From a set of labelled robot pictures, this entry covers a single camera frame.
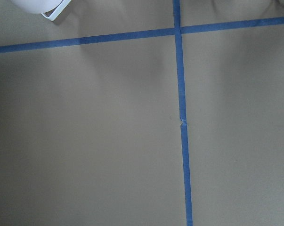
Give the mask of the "white cup on rack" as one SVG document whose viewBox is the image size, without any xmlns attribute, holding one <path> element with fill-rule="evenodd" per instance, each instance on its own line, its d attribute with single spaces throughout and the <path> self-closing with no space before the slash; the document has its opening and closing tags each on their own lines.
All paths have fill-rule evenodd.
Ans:
<svg viewBox="0 0 284 226">
<path fill-rule="evenodd" d="M 41 14 L 56 8 L 61 0 L 11 0 L 11 2 L 25 12 Z"/>
</svg>

